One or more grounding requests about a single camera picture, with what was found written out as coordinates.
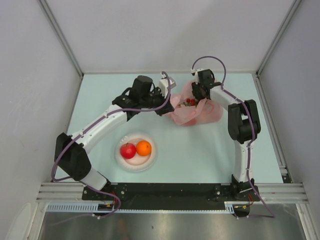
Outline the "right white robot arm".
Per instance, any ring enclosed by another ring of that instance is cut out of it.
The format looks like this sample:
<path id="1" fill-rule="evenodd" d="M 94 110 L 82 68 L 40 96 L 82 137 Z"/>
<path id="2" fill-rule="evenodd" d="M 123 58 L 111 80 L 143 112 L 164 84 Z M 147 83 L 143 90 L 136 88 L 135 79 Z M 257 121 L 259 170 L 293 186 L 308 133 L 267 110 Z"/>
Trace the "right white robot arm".
<path id="1" fill-rule="evenodd" d="M 212 100 L 227 111 L 227 130 L 234 141 L 235 162 L 229 187 L 230 196 L 242 201 L 254 190 L 251 171 L 253 143 L 261 131 L 261 123 L 254 100 L 241 100 L 215 81 L 210 69 L 192 69 L 195 81 L 191 84 L 196 100 Z"/>

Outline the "pink plastic bag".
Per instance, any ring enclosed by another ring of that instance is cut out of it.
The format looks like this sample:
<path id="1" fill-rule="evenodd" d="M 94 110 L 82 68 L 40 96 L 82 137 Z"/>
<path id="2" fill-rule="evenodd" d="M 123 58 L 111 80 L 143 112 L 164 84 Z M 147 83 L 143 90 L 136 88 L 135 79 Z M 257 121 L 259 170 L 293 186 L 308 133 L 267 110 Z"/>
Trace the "pink plastic bag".
<path id="1" fill-rule="evenodd" d="M 178 126 L 194 126 L 218 122 L 223 115 L 224 109 L 215 101 L 202 99 L 198 101 L 197 106 L 180 107 L 183 100 L 195 99 L 192 95 L 192 82 L 185 84 L 182 92 L 172 94 L 170 103 L 174 108 L 173 112 L 166 114 Z"/>

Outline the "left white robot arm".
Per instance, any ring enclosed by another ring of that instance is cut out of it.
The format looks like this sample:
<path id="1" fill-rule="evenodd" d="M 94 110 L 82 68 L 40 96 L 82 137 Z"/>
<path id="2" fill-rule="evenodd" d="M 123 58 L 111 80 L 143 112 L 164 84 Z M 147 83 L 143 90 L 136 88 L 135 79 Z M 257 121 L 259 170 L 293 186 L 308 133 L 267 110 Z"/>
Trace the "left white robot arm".
<path id="1" fill-rule="evenodd" d="M 52 181 L 59 182 L 55 175 L 57 168 L 61 168 L 67 173 L 66 180 L 81 182 L 93 189 L 93 194 L 98 199 L 107 199 L 111 193 L 110 181 L 92 167 L 88 154 L 106 135 L 135 115 L 155 112 L 162 116 L 174 111 L 170 97 L 176 83 L 164 71 L 161 76 L 158 86 L 148 76 L 137 76 L 132 86 L 117 96 L 108 109 L 92 123 L 71 135 L 61 133 L 56 138 Z"/>

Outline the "fake orange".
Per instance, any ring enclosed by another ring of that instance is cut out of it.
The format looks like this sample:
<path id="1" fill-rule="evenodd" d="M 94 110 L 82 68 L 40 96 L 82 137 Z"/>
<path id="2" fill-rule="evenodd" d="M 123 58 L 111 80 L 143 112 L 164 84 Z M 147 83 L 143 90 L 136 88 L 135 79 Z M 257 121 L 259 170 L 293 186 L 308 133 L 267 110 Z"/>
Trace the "fake orange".
<path id="1" fill-rule="evenodd" d="M 139 156 L 148 156 L 152 153 L 152 145 L 146 140 L 141 140 L 136 144 L 136 153 Z"/>

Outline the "fake red apple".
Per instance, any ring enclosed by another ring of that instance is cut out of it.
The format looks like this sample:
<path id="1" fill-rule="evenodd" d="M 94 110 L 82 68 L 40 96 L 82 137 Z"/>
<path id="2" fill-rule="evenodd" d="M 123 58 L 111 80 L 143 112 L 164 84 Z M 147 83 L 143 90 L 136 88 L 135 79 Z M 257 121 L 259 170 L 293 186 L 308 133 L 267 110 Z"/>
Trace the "fake red apple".
<path id="1" fill-rule="evenodd" d="M 136 155 L 136 146 L 133 143 L 125 143 L 120 147 L 119 153 L 124 159 L 131 159 Z"/>

